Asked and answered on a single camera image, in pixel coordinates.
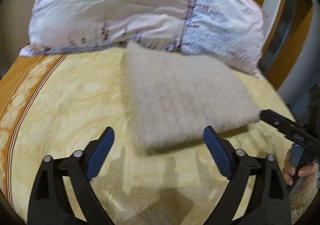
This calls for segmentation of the person right hand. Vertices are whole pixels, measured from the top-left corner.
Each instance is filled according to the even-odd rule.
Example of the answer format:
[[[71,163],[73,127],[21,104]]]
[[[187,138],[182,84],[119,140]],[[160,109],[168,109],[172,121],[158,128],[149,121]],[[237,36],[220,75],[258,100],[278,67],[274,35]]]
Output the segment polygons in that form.
[[[291,150],[287,152],[285,166],[283,168],[283,177],[287,185],[293,184],[293,176],[296,173],[296,168],[291,165],[290,160]],[[304,183],[301,185],[302,188],[307,187],[312,182],[312,180],[316,177],[317,170],[318,164],[315,161],[299,169],[298,176],[304,178]]]

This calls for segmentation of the fuzzy beige sleeve forearm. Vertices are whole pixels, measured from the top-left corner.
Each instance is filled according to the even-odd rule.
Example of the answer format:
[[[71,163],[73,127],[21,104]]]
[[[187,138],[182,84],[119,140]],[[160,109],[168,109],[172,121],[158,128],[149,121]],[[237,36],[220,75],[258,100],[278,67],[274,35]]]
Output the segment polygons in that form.
[[[299,189],[290,200],[292,224],[295,224],[304,214],[316,197],[317,192],[317,176],[313,175],[306,178],[306,185],[303,185],[302,189]]]

